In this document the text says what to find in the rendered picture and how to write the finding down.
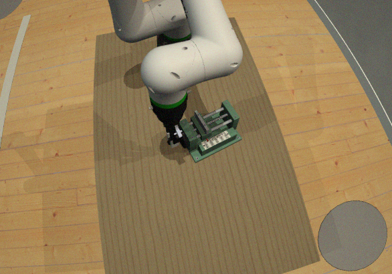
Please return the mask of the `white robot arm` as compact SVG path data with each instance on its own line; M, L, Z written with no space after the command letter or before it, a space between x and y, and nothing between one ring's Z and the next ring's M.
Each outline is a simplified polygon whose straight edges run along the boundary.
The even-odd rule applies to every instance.
M221 0L108 2L121 40L136 43L159 35L163 46L146 54L140 74L149 109L162 119L184 113L191 93L187 88L228 76L241 64L241 44Z

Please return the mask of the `green bench vise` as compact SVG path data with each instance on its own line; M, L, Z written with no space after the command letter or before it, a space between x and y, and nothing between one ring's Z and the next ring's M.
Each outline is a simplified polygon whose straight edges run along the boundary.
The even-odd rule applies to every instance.
M180 143L195 163L199 162L242 139L236 130L238 122L239 116L228 100L221 103L220 109L204 116L195 110L190 122L187 119L179 122L179 129L185 133Z

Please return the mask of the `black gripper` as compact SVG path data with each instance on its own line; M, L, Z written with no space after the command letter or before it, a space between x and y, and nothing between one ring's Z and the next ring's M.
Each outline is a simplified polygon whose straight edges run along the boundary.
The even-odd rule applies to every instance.
M180 128L179 122L183 117L183 114L178 118L172 120L162 119L157 116L157 118L163 123L163 126L166 127L167 139L171 143L171 148L178 146L179 142L182 141L182 138L185 135L185 133L179 129Z

